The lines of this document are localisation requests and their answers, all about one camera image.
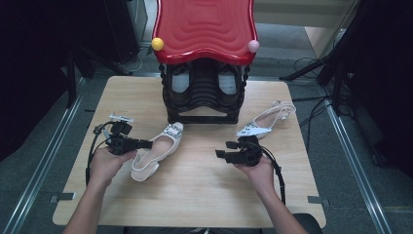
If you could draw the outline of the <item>black curtain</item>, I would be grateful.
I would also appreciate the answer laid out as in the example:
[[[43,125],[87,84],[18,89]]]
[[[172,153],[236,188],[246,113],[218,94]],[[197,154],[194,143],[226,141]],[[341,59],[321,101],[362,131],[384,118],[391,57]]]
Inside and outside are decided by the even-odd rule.
[[[0,0],[0,161],[70,88],[62,68],[88,0]]]
[[[413,178],[413,0],[360,0],[334,55],[376,162]]]

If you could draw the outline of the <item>metal floor rail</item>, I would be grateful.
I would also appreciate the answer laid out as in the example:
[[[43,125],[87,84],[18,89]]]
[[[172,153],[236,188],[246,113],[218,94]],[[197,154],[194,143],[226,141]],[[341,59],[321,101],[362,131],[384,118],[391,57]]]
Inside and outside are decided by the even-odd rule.
[[[12,214],[7,218],[5,226],[0,228],[0,234],[18,234],[20,231],[22,224],[24,223],[27,214],[29,213],[47,176],[47,173],[52,166],[67,130],[73,121],[87,86],[88,81],[85,78],[81,78],[76,84],[78,96],[74,99],[71,106],[67,107],[61,115],[59,123],[48,141],[48,145],[45,148],[42,157],[39,159],[39,162],[36,164],[35,168],[31,171],[29,181],[19,195],[19,199],[16,202]]]
[[[358,159],[357,153],[350,137],[347,134],[347,130],[342,122],[342,119],[336,115],[330,100],[326,100],[325,103],[328,105],[328,116],[342,145],[350,169],[357,183],[358,190],[360,191],[361,197],[375,226],[377,234],[394,234],[378,197],[372,188],[370,181],[368,180],[361,162]]]

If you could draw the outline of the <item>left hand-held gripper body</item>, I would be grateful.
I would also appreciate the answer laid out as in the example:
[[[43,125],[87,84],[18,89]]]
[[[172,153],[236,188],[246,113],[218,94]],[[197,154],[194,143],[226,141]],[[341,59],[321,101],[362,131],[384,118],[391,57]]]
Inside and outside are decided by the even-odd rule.
[[[105,142],[112,149],[113,154],[121,155],[125,152],[128,134],[132,129],[131,123],[134,120],[115,113],[110,114],[109,118],[110,121],[104,124],[104,126],[111,125],[110,131],[104,130]]]

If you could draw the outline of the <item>black leather shoe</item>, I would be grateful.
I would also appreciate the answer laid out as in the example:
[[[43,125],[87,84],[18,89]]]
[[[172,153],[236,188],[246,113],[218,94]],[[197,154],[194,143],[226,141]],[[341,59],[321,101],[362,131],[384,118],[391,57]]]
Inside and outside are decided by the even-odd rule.
[[[220,65],[217,74],[218,99],[224,105],[235,102],[238,98],[241,75],[236,66]]]
[[[191,71],[187,63],[174,65],[170,71],[170,98],[176,104],[185,104],[189,101]]]

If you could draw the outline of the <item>person's left hand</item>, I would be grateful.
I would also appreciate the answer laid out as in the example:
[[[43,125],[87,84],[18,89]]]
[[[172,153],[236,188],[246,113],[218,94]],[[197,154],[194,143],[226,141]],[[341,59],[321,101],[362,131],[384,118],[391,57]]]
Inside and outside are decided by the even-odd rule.
[[[130,151],[122,155],[114,155],[108,147],[99,148],[93,157],[90,168],[89,188],[107,188],[113,177],[123,167],[123,165],[132,159],[136,151]]]

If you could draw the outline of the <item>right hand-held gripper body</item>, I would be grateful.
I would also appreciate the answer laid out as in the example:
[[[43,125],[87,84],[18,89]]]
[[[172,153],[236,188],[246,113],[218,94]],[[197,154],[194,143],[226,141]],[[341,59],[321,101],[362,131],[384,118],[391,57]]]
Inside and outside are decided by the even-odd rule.
[[[245,154],[244,164],[255,166],[264,154],[264,148],[259,144],[259,139],[272,131],[271,128],[259,127],[255,122],[250,122],[237,132],[238,141],[241,143],[241,152]]]

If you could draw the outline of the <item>black tripod stand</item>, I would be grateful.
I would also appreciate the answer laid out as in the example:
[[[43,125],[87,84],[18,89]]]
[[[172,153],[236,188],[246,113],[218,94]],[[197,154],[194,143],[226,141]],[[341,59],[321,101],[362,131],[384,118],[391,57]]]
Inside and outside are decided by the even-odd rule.
[[[341,90],[346,79],[349,78],[347,71],[347,65],[339,57],[337,49],[333,49],[323,58],[318,58],[309,65],[301,68],[292,74],[280,77],[281,81],[293,81],[299,77],[306,75],[307,73],[316,70],[321,67],[321,71],[317,76],[317,83],[320,86],[326,86],[330,81],[333,81],[333,91],[331,104],[333,111],[337,116],[344,115],[340,109],[341,103]]]

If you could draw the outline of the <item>person's dark clothing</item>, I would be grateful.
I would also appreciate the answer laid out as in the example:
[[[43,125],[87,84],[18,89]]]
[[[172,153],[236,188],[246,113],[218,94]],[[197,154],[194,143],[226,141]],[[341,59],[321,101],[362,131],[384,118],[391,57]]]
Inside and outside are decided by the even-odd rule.
[[[124,227],[123,234],[263,234],[257,228]]]

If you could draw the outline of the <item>grey metal table bracket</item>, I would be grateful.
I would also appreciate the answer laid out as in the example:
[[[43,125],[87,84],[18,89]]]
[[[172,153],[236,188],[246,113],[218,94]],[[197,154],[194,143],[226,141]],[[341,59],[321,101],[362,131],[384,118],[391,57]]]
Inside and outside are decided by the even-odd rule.
[[[49,202],[52,204],[57,204],[60,201],[70,201],[73,200],[76,196],[75,192],[69,193],[57,193],[51,196]]]
[[[310,204],[319,204],[319,205],[323,205],[324,207],[330,206],[329,200],[324,199],[320,196],[308,196],[307,200]]]

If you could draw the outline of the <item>person's right hand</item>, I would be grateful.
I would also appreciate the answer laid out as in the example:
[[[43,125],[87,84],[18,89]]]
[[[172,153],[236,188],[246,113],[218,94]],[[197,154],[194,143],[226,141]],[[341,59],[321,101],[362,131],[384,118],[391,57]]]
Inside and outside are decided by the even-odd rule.
[[[269,159],[261,158],[259,163],[253,167],[236,164],[235,168],[246,174],[257,192],[275,190],[274,169]]]

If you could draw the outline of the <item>red and black shoe rack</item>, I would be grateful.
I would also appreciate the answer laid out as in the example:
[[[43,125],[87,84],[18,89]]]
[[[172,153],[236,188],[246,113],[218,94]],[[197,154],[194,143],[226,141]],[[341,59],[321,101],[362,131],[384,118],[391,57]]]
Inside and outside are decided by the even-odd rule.
[[[157,0],[151,47],[159,63],[168,121],[185,124],[236,124],[244,103],[249,66],[259,49],[254,0]],[[170,71],[187,63],[190,97],[170,98]],[[238,98],[218,99],[220,65],[236,66],[241,75]]]

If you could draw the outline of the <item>white jewelled heeled shoe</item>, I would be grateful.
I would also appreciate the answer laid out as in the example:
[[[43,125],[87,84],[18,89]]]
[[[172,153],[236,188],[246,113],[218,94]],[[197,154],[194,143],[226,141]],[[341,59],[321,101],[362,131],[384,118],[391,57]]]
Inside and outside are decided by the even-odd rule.
[[[238,137],[256,136],[258,139],[268,135],[274,126],[281,120],[285,120],[296,112],[296,107],[291,101],[276,100],[272,106],[261,112],[253,120],[244,125],[237,132]]]
[[[153,175],[163,161],[173,154],[179,146],[184,126],[175,122],[168,124],[164,130],[151,139],[151,149],[138,150],[131,164],[131,177],[136,181],[144,181]]]

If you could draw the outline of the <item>black metal stand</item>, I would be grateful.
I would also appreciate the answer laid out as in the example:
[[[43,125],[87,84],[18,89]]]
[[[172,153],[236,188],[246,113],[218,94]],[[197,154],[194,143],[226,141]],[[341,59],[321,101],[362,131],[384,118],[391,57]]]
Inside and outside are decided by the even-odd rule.
[[[92,65],[92,60],[97,61],[117,75],[127,75],[121,68],[91,49],[80,45],[70,47],[66,53],[67,108],[74,104],[75,98],[77,97],[75,69],[78,69],[83,77],[93,78],[94,67]]]

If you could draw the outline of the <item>dark cabinet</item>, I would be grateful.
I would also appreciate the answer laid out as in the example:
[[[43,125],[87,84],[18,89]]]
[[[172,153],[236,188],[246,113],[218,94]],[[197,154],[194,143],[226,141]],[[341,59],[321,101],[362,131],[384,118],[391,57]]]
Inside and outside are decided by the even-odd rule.
[[[115,44],[115,59],[126,62],[141,47],[148,21],[144,0],[104,0],[104,4]]]

